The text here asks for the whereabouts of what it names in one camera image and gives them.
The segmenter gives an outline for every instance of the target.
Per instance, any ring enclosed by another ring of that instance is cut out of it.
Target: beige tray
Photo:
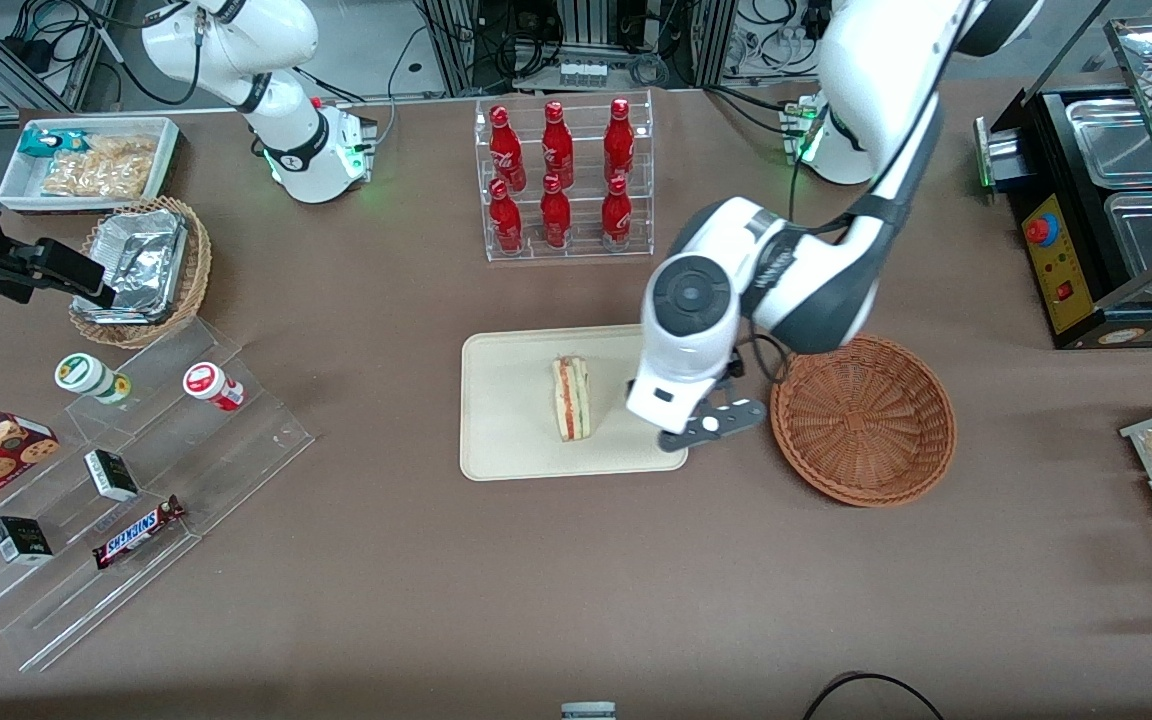
[[[643,350],[639,325],[476,334],[461,348],[461,471],[476,482],[676,470],[687,450],[657,447],[653,425],[626,410]],[[589,363],[594,433],[558,438],[559,355]]]

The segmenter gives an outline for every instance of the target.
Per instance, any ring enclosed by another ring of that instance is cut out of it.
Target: emergency stop button
[[[1051,213],[1043,213],[1025,223],[1025,240],[1038,247],[1051,247],[1053,242],[1056,242],[1059,234],[1060,220],[1056,220],[1056,215]]]

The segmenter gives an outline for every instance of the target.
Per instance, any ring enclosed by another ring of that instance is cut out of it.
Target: sandwich
[[[589,367],[584,357],[564,355],[554,359],[554,410],[563,442],[590,437]]]

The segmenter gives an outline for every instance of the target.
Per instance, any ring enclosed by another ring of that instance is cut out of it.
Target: wicker basket
[[[795,355],[772,388],[772,432],[803,479],[838,501],[887,507],[945,477],[957,430],[950,397],[918,357],[858,336],[827,355]]]
[[[157,325],[97,325],[83,320],[73,310],[69,311],[69,320],[78,332],[90,341],[101,344],[115,344],[126,350],[139,350],[147,343],[154,342],[170,331],[192,318],[198,313],[202,305],[202,296],[207,291],[207,274],[211,272],[211,240],[207,237],[207,228],[198,222],[198,215],[194,213],[183,202],[174,200],[172,197],[156,197],[153,200],[142,202],[128,209],[115,210],[115,213],[147,213],[151,210],[172,210],[173,213],[183,215],[189,222],[189,237],[185,242],[185,255],[182,266],[180,266],[180,281],[177,286],[177,302],[168,319]],[[83,252],[90,252],[92,242],[96,238],[96,223],[92,232],[88,233],[88,241],[83,242]]]

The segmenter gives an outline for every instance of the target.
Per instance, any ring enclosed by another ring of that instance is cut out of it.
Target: brown tablecloth
[[[179,115],[173,192],[215,248],[202,314],[321,439],[46,673],[0,639],[0,717],[798,717],[856,669],[947,717],[1152,717],[1152,495],[1116,434],[1152,415],[1152,351],[1051,350],[1015,223],[975,188],[970,120],[1018,86],[945,89],[882,275],[867,328],[940,374],[960,432],[941,486],[893,510],[820,497],[767,429],[675,473],[468,482],[465,338],[634,323],[650,265],[488,266],[472,103],[402,106],[376,181],[323,206],[270,182],[238,115]],[[654,101],[658,242],[722,197],[785,209],[776,137],[700,92]],[[854,192],[799,182],[805,222]],[[77,242],[91,218],[3,223]],[[126,356],[66,302],[0,300],[0,410],[59,411],[65,353]]]

